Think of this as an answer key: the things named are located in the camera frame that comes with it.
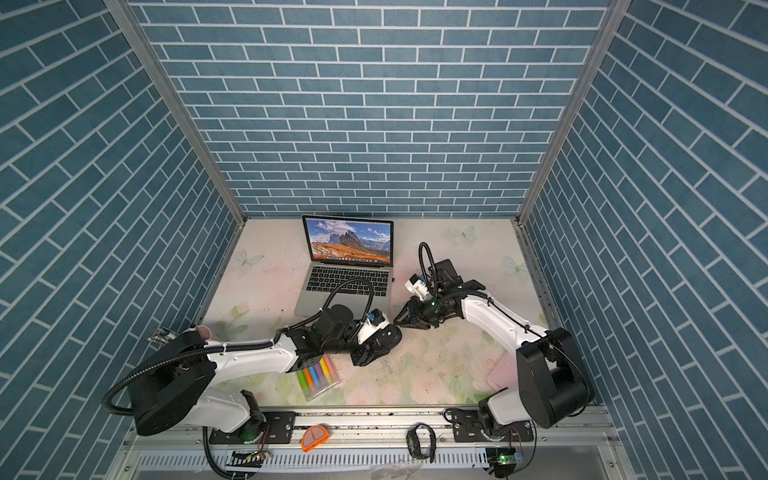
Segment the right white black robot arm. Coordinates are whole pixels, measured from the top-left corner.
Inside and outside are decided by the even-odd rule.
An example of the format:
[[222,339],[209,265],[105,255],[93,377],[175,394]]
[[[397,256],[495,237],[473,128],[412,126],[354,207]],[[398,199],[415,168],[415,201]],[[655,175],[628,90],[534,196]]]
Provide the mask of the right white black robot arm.
[[418,246],[420,272],[406,282],[411,298],[396,316],[400,327],[429,330],[463,319],[515,356],[517,386],[481,400],[477,421],[491,438],[517,422],[550,428],[579,415],[594,399],[591,381],[574,337],[548,330],[498,302],[476,281],[463,281],[450,260],[435,262],[429,245]]

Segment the silver laptop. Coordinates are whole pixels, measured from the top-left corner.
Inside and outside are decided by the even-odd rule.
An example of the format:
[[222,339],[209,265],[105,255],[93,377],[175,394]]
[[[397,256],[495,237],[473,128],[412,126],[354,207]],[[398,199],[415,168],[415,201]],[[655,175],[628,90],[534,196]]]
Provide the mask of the silver laptop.
[[387,314],[394,273],[394,222],[304,215],[310,265],[294,314],[319,312],[338,289],[333,305],[359,316],[365,307]]

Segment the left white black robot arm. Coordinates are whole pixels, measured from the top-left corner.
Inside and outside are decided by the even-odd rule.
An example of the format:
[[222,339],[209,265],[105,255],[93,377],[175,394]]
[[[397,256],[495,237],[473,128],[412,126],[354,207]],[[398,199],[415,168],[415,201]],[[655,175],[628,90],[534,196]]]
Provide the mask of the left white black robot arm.
[[192,425],[243,433],[252,441],[267,423],[255,395],[248,390],[227,393],[219,384],[261,373],[299,372],[326,354],[347,354],[354,365],[364,367],[388,355],[401,339],[401,330],[382,311],[367,305],[356,316],[330,300],[270,340],[214,341],[194,327],[110,387],[101,407],[132,417],[140,436]]

